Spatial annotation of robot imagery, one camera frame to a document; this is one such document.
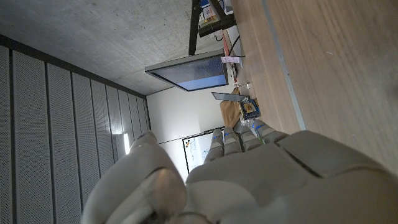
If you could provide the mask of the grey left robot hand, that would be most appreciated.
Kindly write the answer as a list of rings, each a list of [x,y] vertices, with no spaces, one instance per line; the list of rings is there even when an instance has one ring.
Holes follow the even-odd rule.
[[[215,130],[182,179],[148,131],[100,178],[81,222],[396,223],[397,176],[338,141],[258,119]]]

